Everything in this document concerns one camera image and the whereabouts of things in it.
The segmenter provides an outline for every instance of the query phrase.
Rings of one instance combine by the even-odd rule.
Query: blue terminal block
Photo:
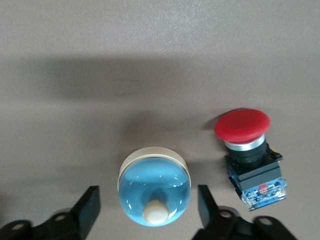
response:
[[[287,198],[287,182],[282,177],[279,161],[282,156],[266,144],[266,155],[260,166],[244,168],[227,155],[229,179],[249,211]]]

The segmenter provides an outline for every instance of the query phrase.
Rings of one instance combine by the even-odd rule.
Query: white knob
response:
[[[143,209],[144,220],[152,225],[163,224],[169,217],[168,207],[158,200],[150,201]]]

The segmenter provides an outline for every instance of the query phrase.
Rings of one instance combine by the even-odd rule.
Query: red button cap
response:
[[[224,141],[245,144],[264,134],[270,126],[269,117],[256,109],[239,109],[226,113],[215,124],[216,136]]]

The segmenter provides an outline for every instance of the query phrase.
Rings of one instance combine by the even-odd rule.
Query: beige background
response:
[[[270,215],[300,240],[320,236],[319,1],[0,1],[0,225],[44,222],[100,185],[88,240],[189,240],[197,184],[248,221]],[[283,154],[288,199],[248,212],[230,184],[217,116],[256,108]],[[192,197],[171,225],[121,210],[124,158],[168,147]]]

